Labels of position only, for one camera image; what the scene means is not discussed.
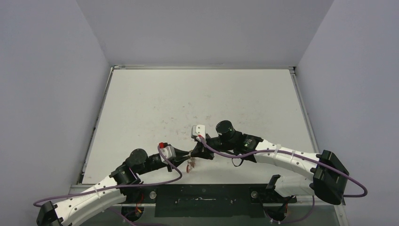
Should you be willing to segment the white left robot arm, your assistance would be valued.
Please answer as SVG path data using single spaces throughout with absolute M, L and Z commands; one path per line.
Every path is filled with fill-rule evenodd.
M 63 196 L 62 201 L 47 201 L 40 207 L 36 224 L 39 226 L 79 226 L 107 208 L 136 202 L 145 184 L 139 175 L 166 167 L 177 169 L 191 157 L 190 152 L 175 149 L 164 143 L 159 152 L 149 156 L 143 149 L 135 149 L 110 175 L 80 194 Z

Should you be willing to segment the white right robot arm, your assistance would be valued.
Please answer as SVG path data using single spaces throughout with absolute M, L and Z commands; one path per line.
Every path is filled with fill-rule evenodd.
M 272 202 L 295 195 L 314 195 L 340 205 L 349 172 L 331 151 L 307 153 L 271 143 L 261 137 L 237 131 L 228 120 L 216 125 L 217 136 L 210 137 L 205 125 L 194 125 L 191 137 L 197 141 L 193 157 L 212 159 L 214 154 L 231 159 L 265 163 L 289 170 L 295 175 L 271 177 L 266 196 Z

